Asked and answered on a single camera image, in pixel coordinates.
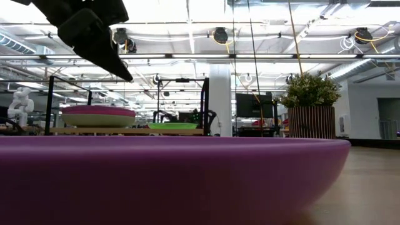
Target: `pink bowl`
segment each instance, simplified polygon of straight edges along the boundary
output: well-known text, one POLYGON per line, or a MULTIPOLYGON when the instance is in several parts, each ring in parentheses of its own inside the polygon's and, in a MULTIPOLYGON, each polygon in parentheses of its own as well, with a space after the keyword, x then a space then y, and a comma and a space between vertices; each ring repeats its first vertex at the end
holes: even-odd
POLYGON ((105 114, 117 116, 136 116, 135 111, 108 106, 71 106, 61 109, 63 114, 105 114))
POLYGON ((0 137, 0 224, 282 224, 339 176, 342 140, 0 137))

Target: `ceiling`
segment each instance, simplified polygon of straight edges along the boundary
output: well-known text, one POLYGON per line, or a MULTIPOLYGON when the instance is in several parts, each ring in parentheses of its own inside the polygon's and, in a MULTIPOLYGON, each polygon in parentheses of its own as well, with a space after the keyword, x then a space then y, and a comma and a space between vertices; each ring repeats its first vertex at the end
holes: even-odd
MULTIPOLYGON (((112 28, 126 28, 130 38, 137 46, 137 53, 249 53, 258 54, 296 53, 293 39, 293 29, 287 3, 251 4, 251 13, 247 7, 232 8, 224 0, 124 0, 129 13, 129 21, 114 25, 112 28), (226 28, 235 42, 228 47, 217 44, 212 38, 216 27, 226 28)), ((356 28, 366 27, 379 46, 400 33, 397 22, 396 7, 367 7, 368 4, 337 4, 326 3, 292 4, 294 29, 297 35, 299 52, 301 54, 352 54, 364 53, 372 49, 371 45, 345 42, 349 34, 354 34, 356 28)), ((23 6, 9 0, 0 0, 0 28, 15 35, 18 39, 31 44, 46 46, 55 54, 74 54, 73 50, 57 37, 57 29, 50 25, 45 16, 33 5, 23 6)), ((0 47, 1 54, 18 54, 6 47, 0 47)), ((107 71, 93 66, 91 63, 78 60, 55 60, 52 65, 39 64, 34 61, 7 61, 9 64, 22 67, 37 74, 36 78, 56 74, 66 79, 98 80, 96 84, 104 89, 135 90, 117 92, 124 99, 135 105, 138 111, 148 111, 156 108, 156 101, 144 89, 156 89, 153 77, 158 74, 164 79, 203 78, 209 76, 210 64, 207 60, 173 60, 173 59, 130 59, 129 71, 134 76, 134 83, 113 82, 115 76, 107 71)), ((231 63, 232 80, 235 79, 233 63, 231 63)), ((317 73, 328 71, 339 63, 337 61, 313 61, 302 63, 303 71, 317 73)), ((282 89, 285 78, 291 73, 299 73, 297 61, 236 61, 237 76, 248 89, 256 89, 256 66, 261 89, 282 89)), ((189 110, 197 107, 200 83, 170 83, 165 89, 188 89, 191 92, 171 91, 169 97, 162 97, 163 103, 173 104, 174 110, 189 110)), ((60 87, 73 89, 71 86, 60 87)), ((77 101, 59 98, 62 103, 77 103, 77 101)), ((113 100, 100 99, 104 104, 113 100)))

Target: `white robot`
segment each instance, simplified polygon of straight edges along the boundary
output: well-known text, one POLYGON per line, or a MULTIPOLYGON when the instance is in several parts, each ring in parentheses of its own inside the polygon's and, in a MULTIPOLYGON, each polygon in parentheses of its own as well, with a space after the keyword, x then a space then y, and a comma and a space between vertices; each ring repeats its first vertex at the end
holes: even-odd
POLYGON ((14 119, 16 115, 18 115, 18 124, 22 128, 26 126, 28 121, 28 113, 33 112, 34 103, 32 99, 29 99, 29 93, 31 90, 28 87, 20 87, 14 93, 14 99, 12 100, 11 105, 8 107, 8 118, 14 119))

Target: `wooden shelf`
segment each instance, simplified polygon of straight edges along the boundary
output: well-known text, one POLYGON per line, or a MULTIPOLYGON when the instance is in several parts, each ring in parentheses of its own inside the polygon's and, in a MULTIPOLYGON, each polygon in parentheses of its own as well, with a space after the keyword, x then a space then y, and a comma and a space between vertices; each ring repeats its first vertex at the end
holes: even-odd
POLYGON ((59 134, 203 134, 203 129, 148 129, 148 128, 50 128, 59 134))

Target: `green plant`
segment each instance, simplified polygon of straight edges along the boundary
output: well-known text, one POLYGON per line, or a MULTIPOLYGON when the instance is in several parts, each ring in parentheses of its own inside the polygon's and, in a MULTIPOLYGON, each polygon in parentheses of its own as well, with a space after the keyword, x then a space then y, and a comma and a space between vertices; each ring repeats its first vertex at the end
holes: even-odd
POLYGON ((339 87, 328 76, 323 79, 321 72, 318 76, 304 73, 287 80, 287 96, 281 102, 287 108, 304 106, 332 106, 339 98, 339 87))

